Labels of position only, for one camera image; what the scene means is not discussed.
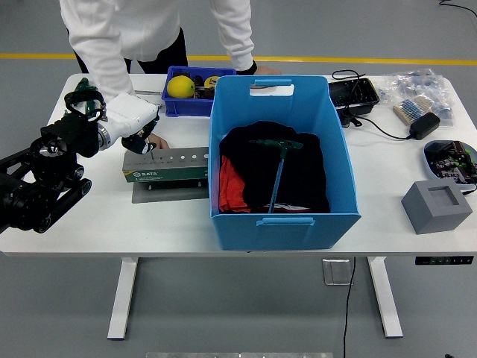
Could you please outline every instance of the blue plastic box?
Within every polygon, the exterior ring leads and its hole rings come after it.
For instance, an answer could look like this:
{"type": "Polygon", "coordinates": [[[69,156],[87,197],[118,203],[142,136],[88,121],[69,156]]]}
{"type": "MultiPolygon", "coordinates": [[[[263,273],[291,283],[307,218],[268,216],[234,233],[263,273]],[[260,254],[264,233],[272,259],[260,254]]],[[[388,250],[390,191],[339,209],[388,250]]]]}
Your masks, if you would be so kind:
{"type": "Polygon", "coordinates": [[[167,94],[167,84],[174,77],[176,72],[188,72],[193,79],[199,75],[205,81],[210,76],[236,75],[234,69],[213,69],[206,67],[182,67],[171,66],[167,73],[164,90],[162,91],[162,100],[165,103],[165,114],[169,117],[178,116],[210,116],[213,99],[203,98],[172,98],[167,94]]]}
{"type": "Polygon", "coordinates": [[[331,248],[361,218],[341,122],[324,77],[222,77],[215,88],[210,122],[210,216],[222,249],[331,248]],[[250,91],[251,85],[264,86],[269,92],[279,94],[254,95],[250,91]],[[283,95],[281,89],[293,90],[293,93],[283,95]],[[298,133],[316,134],[320,138],[331,213],[232,214],[219,210],[219,144],[233,128],[262,120],[293,127],[298,133]]]}

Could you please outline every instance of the black pants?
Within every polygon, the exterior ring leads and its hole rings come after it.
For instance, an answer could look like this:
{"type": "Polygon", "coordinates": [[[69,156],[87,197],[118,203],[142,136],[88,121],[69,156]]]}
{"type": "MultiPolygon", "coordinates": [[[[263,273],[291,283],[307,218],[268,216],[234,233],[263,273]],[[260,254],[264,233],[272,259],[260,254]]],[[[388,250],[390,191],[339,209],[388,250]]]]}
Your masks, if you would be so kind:
{"type": "MultiPolygon", "coordinates": [[[[82,73],[89,73],[86,64],[75,52],[76,59],[80,65],[82,73]]],[[[127,71],[131,72],[132,60],[124,59],[127,71]]],[[[156,57],[156,60],[150,62],[138,61],[144,73],[167,73],[170,66],[188,66],[186,53],[186,40],[184,32],[180,29],[179,36],[172,45],[162,50],[156,57]]]]}

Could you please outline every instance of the human hand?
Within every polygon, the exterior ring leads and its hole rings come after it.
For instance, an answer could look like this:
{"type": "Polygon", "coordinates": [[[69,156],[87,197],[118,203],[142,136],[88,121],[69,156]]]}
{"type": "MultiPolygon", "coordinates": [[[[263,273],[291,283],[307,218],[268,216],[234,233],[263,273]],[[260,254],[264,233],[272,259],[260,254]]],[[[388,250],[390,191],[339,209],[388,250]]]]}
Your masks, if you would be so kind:
{"type": "Polygon", "coordinates": [[[267,66],[258,66],[254,75],[281,75],[282,72],[278,69],[271,69],[267,66]]]}
{"type": "Polygon", "coordinates": [[[151,133],[148,137],[149,142],[156,143],[157,149],[169,149],[169,144],[165,141],[165,139],[157,136],[156,134],[151,133]]]}

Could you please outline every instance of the person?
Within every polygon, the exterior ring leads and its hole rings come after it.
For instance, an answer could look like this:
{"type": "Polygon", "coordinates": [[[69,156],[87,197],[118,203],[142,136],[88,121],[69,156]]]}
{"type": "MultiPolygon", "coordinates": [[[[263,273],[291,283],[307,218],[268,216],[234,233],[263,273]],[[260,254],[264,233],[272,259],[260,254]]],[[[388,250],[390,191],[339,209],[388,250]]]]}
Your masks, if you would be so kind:
{"type": "MultiPolygon", "coordinates": [[[[219,40],[237,73],[281,74],[253,60],[250,1],[209,2],[219,40]]],[[[91,74],[106,103],[119,93],[135,94],[128,74],[132,60],[145,73],[188,66],[178,0],[60,0],[60,9],[81,70],[91,74]]],[[[149,138],[159,148],[168,148],[164,139],[149,138]]]]}

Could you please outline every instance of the plastic bag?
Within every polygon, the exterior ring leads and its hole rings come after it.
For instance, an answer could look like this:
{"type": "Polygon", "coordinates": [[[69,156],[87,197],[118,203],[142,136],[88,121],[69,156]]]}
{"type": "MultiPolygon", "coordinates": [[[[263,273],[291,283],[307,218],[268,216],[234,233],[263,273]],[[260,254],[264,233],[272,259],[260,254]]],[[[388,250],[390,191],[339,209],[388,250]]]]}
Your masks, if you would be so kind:
{"type": "Polygon", "coordinates": [[[441,126],[454,127],[449,90],[443,76],[436,75],[431,69],[384,75],[376,86],[379,103],[392,105],[394,112],[407,125],[419,116],[433,112],[440,118],[441,126]]]}

